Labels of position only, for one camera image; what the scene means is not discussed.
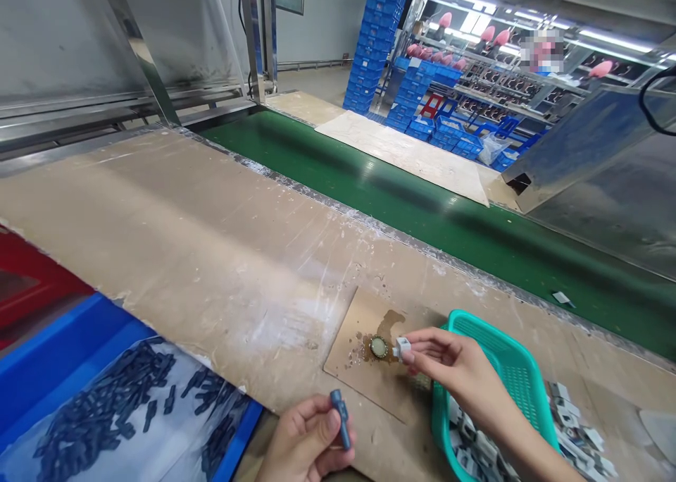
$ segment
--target metal panel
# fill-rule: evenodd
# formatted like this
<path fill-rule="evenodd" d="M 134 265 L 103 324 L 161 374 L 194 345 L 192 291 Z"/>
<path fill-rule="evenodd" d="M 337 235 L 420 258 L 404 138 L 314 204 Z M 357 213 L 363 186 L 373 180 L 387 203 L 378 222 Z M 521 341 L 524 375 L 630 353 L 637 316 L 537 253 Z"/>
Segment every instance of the metal panel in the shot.
<path fill-rule="evenodd" d="M 522 212 L 607 168 L 620 152 L 653 133 L 639 110 L 637 93 L 637 89 L 603 86 L 503 173 L 505 181 L 522 173 L 532 181 L 517 198 Z M 676 121 L 675 95 L 649 91 L 646 103 L 662 124 Z"/>
<path fill-rule="evenodd" d="M 652 134 L 605 170 L 528 214 L 540 224 L 676 280 L 676 139 Z"/>

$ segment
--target cardboard sheet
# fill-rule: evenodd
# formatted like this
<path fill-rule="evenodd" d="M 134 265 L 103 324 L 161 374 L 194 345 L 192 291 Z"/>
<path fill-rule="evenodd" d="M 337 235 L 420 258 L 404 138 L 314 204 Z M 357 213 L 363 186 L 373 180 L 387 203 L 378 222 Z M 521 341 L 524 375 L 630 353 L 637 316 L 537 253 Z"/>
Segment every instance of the cardboard sheet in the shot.
<path fill-rule="evenodd" d="M 448 191 L 489 206 L 477 171 L 481 165 L 354 112 L 346 112 L 315 130 Z"/>
<path fill-rule="evenodd" d="M 382 298 L 358 288 L 340 326 L 324 371 L 394 415 L 405 424 L 416 417 L 417 381 L 392 355 L 400 335 L 426 327 L 419 316 L 397 311 Z M 390 350 L 384 359 L 370 351 L 374 335 L 385 340 Z"/>

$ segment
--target floor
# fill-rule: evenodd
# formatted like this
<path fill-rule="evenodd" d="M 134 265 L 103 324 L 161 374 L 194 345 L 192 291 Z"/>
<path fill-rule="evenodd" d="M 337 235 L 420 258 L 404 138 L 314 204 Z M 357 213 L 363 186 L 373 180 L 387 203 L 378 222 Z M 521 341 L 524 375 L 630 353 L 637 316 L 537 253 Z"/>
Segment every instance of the floor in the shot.
<path fill-rule="evenodd" d="M 328 101 L 336 106 L 343 105 L 343 98 L 350 78 L 351 66 L 333 66 L 300 71 L 284 71 L 277 75 L 278 92 L 297 89 Z"/>

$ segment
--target conveyor belt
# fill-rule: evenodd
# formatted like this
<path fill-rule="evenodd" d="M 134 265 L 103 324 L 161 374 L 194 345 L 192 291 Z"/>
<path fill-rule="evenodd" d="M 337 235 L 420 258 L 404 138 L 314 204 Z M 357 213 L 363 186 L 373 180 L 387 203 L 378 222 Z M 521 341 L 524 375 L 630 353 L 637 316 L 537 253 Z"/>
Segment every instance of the conveyor belt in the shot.
<path fill-rule="evenodd" d="M 545 300 L 562 290 L 575 314 L 676 361 L 676 283 L 271 111 L 202 135 Z"/>

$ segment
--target teal basket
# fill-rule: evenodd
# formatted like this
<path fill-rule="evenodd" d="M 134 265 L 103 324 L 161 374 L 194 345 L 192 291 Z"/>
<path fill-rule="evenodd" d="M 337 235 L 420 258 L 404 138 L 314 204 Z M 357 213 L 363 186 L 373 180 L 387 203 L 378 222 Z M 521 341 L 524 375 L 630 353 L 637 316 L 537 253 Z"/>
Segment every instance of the teal basket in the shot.
<path fill-rule="evenodd" d="M 547 443 L 561 453 L 542 375 L 530 352 L 501 330 L 461 309 L 452 311 L 449 322 L 441 328 L 473 338 L 479 343 L 521 412 Z M 432 435 L 434 441 L 446 453 L 446 458 L 460 482 L 478 481 L 478 478 L 472 477 L 465 471 L 453 453 L 449 436 L 448 391 L 438 382 L 434 382 L 433 393 Z"/>

